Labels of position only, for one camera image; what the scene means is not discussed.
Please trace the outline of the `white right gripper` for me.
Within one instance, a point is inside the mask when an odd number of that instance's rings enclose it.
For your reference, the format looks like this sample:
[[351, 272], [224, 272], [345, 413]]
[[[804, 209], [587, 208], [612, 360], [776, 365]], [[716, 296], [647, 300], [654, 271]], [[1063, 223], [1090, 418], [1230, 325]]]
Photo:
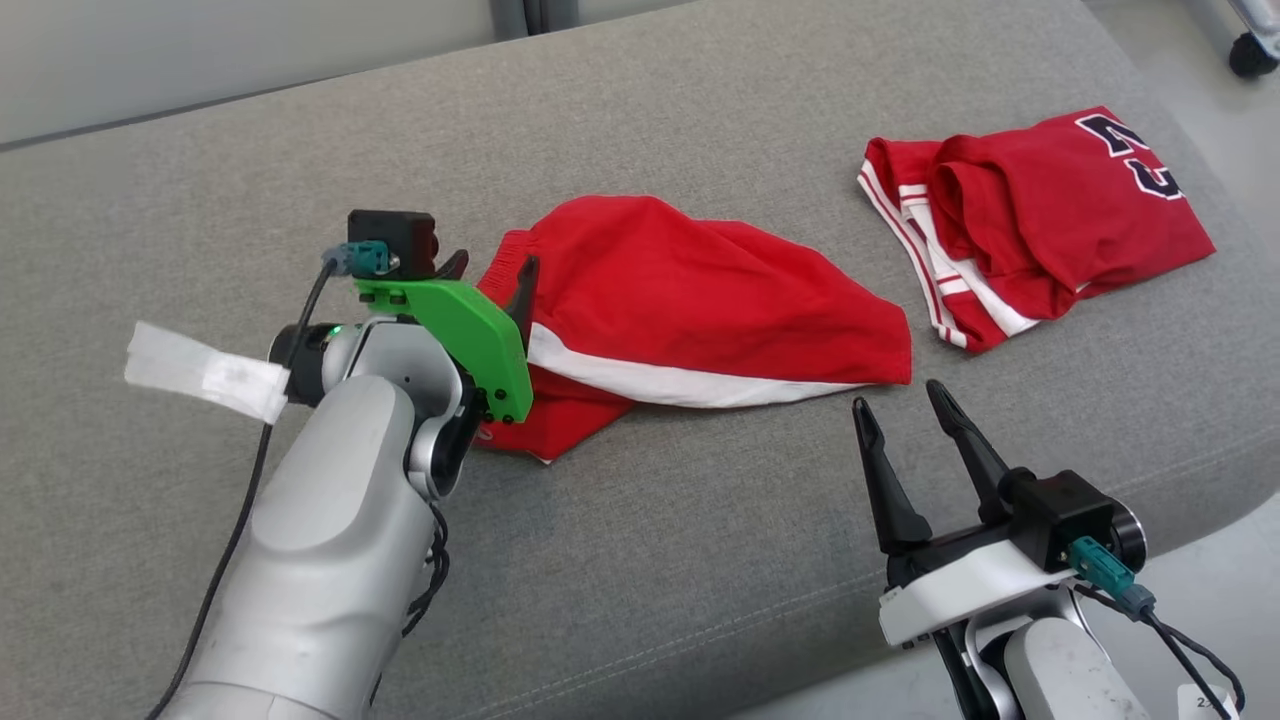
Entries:
[[[928, 380], [925, 391], [978, 495], [980, 521], [1005, 523], [1011, 511], [1000, 482], [1009, 465], [941, 380]], [[1046, 571], [1012, 543], [1010, 525], [978, 525], [932, 539], [931, 524], [899, 482], [881, 424], [863, 397], [852, 401], [852, 419], [876, 536], [887, 557], [878, 612], [886, 644], [914, 641], [1076, 575], [1068, 564]]]

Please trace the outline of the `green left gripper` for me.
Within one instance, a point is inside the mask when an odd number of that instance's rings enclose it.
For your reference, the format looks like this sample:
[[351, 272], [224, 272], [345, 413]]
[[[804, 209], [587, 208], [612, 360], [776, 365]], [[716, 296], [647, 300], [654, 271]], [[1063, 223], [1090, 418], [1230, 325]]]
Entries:
[[462, 281], [467, 265], [468, 251], [456, 250], [436, 268], [442, 281], [356, 281], [355, 288], [372, 313], [411, 316], [425, 327], [486, 392], [498, 421], [524, 423], [534, 404], [524, 346], [530, 345], [540, 260], [525, 258], [506, 313]]

